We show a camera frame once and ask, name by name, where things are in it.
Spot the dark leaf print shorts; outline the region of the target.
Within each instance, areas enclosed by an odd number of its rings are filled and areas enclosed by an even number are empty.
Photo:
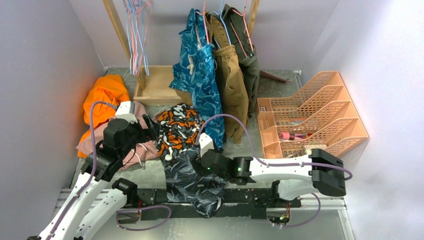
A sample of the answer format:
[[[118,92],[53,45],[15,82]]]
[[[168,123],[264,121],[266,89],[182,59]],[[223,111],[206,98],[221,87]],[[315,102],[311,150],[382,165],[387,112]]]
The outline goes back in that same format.
[[[223,203],[227,181],[211,172],[197,172],[199,154],[200,148],[193,146],[171,161],[161,161],[167,200],[171,203],[191,203],[201,217],[212,218]]]

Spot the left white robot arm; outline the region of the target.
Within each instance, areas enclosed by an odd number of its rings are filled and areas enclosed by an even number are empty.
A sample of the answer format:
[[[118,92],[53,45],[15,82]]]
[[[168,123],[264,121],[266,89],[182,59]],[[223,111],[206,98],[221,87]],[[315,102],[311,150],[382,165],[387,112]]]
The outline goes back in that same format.
[[[95,144],[74,188],[50,223],[31,240],[89,240],[119,209],[140,202],[136,183],[112,180],[124,158],[137,144],[157,140],[160,126],[148,115],[139,120],[118,117],[108,122],[103,139]]]

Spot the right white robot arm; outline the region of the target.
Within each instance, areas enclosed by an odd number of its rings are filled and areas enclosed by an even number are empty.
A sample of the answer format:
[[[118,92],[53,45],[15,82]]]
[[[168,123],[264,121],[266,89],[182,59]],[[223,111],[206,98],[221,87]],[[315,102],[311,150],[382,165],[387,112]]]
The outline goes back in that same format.
[[[270,202],[282,207],[295,198],[320,193],[329,197],[344,197],[346,181],[352,173],[338,157],[319,148],[310,154],[292,158],[265,159],[252,156],[229,158],[215,150],[201,150],[199,163],[206,173],[216,174],[232,184],[278,181],[270,193]]]

